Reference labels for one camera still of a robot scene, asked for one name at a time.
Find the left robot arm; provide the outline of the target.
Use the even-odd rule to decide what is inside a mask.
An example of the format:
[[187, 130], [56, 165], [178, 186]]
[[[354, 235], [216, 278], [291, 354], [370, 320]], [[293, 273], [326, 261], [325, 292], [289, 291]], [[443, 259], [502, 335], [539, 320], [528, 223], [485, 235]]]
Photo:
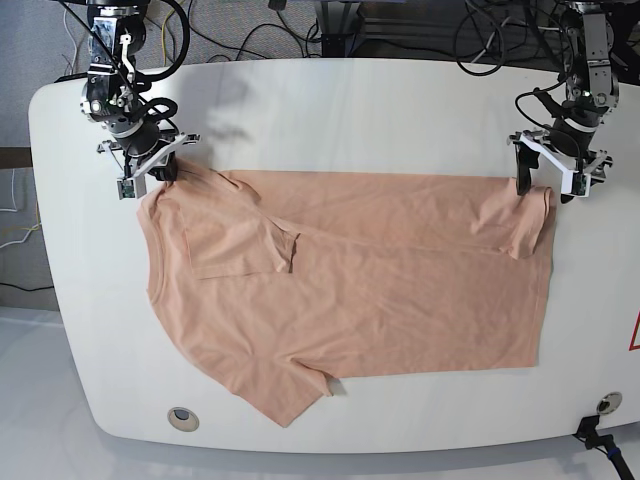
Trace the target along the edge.
[[590, 148], [604, 118], [618, 105], [619, 85], [611, 62], [615, 33], [608, 16], [612, 1], [570, 1], [568, 11], [558, 21], [568, 42], [569, 53], [562, 56], [555, 85], [536, 88], [516, 97], [533, 97], [551, 116], [552, 124], [532, 123], [534, 130], [509, 136], [516, 153], [516, 192], [526, 195], [532, 188], [532, 171], [546, 160], [561, 174], [562, 203], [585, 198], [591, 188], [606, 181], [613, 166], [604, 150]]

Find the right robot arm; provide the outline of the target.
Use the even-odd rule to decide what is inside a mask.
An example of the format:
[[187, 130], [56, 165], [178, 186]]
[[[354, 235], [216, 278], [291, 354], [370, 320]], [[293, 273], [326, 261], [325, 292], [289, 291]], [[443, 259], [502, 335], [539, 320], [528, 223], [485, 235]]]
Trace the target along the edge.
[[178, 112], [174, 100], [143, 97], [153, 84], [177, 72], [190, 46], [186, 12], [176, 1], [167, 4], [180, 19], [182, 42], [172, 65], [156, 74], [142, 73], [135, 58], [146, 40], [147, 1], [88, 1], [87, 20], [81, 23], [89, 35], [90, 52], [81, 110], [111, 135], [97, 146], [97, 152], [123, 156], [116, 165], [122, 172], [118, 187], [124, 198], [141, 194], [146, 175], [161, 182], [175, 181], [176, 149], [199, 140], [196, 134], [182, 133], [174, 123]]

